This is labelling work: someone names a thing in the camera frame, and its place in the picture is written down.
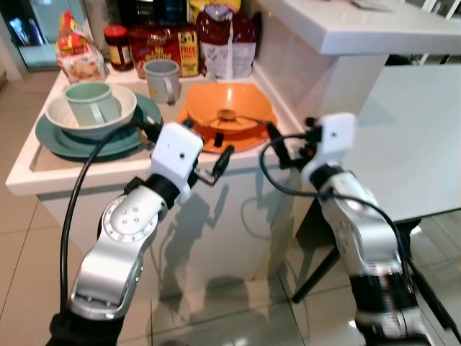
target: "stacked dishes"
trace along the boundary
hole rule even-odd
[[[267,123],[277,124],[267,97],[250,83],[195,84],[179,112],[179,122],[191,119],[205,140],[204,151],[222,153],[233,145],[244,151],[268,139]]]
[[[36,127],[44,147],[65,159],[88,158],[98,142],[135,117],[161,123],[160,110],[149,98],[102,82],[74,84],[53,99]],[[116,135],[98,155],[99,161],[127,156],[141,147],[136,128]]]

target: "orange bowl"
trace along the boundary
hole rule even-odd
[[[259,127],[252,119],[273,121],[271,102],[251,83],[195,84],[187,94],[186,109],[196,123],[226,133]],[[233,113],[235,120],[222,119],[222,111]]]
[[[178,122],[182,123],[186,119],[189,119],[189,116],[186,107],[183,107],[179,112]],[[222,134],[197,123],[194,124],[192,130],[203,137],[203,151],[217,154],[223,153],[230,145],[235,147],[236,152],[248,150],[264,143],[269,138],[265,125],[257,125],[238,134]]]

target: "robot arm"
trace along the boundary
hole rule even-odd
[[[377,212],[380,209],[375,196],[351,172],[341,168],[353,145],[356,117],[339,113],[308,119],[306,125],[308,129],[303,138],[307,142],[300,149],[301,159],[291,160],[282,142],[275,138],[272,138],[272,147],[280,158],[281,168],[299,169],[303,180],[318,192],[280,188],[265,169],[263,172],[283,192],[318,198],[323,218],[333,231],[336,247],[349,274],[357,305],[357,329],[364,335],[367,345],[435,345],[404,267],[405,259],[399,252],[395,229],[382,213]],[[412,269],[415,276],[421,275],[416,268]],[[437,307],[438,311],[434,312],[437,318],[441,321],[442,316],[445,320],[442,325],[455,331],[454,322],[451,324],[450,317],[443,316],[446,311],[438,301],[434,302],[437,297],[426,283],[424,292],[430,307]]]
[[[104,210],[99,237],[81,263],[67,311],[53,317],[48,345],[116,345],[143,271],[143,255],[158,224],[176,201],[184,202],[198,180],[213,186],[225,171],[233,147],[211,173],[197,168],[203,141],[190,128],[164,125],[154,138],[149,178]]]

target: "white bowl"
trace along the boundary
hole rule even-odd
[[[131,90],[115,84],[111,84],[111,87],[121,116],[108,123],[80,126],[63,95],[56,97],[48,104],[45,115],[52,124],[75,137],[100,140],[115,128],[129,123],[136,108],[136,96]]]

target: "green mug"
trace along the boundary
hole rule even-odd
[[[120,117],[110,85],[104,82],[73,84],[64,92],[64,97],[80,126],[101,125]]]

